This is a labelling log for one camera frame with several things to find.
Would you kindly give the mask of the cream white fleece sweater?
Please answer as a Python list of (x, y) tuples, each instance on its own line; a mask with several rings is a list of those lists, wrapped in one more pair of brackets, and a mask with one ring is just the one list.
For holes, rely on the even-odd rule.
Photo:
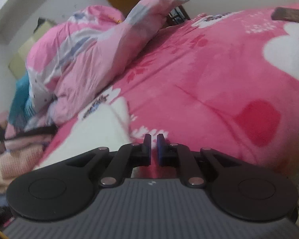
[(125, 98), (118, 97), (112, 103), (101, 103), (84, 117), (81, 112), (64, 124), (46, 148), (35, 169), (75, 157), (98, 147), (117, 151), (131, 143), (130, 115)]

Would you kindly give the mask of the pink floral bed blanket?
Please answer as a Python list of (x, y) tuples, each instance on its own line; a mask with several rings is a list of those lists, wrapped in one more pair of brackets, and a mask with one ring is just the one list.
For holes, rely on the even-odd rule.
[(163, 134), (288, 173), (299, 162), (299, 23), (272, 12), (198, 15), (160, 32), (81, 112), (123, 97), (132, 141)]

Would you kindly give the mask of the black folded garment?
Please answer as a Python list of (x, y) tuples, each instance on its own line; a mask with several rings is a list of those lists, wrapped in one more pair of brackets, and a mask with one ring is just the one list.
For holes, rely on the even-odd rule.
[(56, 125), (38, 127), (26, 132), (20, 132), (11, 138), (5, 139), (5, 141), (19, 139), (23, 137), (35, 136), (35, 135), (55, 135), (57, 131), (58, 128)]

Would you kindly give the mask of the dark object on bed edge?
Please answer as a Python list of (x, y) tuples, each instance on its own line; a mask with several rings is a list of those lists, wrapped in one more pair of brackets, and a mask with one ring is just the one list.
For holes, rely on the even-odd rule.
[(299, 23), (299, 9), (277, 7), (271, 14), (273, 21), (289, 21)]

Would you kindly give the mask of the stack of folded clothes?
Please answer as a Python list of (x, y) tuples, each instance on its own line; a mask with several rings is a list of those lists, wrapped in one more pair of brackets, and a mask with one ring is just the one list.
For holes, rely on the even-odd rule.
[(42, 158), (51, 134), (19, 136), (0, 143), (0, 218), (8, 215), (6, 190), (10, 183), (31, 171)]

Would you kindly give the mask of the pink patterned duvet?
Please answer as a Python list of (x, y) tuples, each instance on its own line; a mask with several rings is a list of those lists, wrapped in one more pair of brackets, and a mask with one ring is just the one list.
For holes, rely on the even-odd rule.
[(68, 122), (124, 72), (184, 3), (141, 0), (127, 16), (93, 5), (49, 29), (27, 54), (4, 137)]

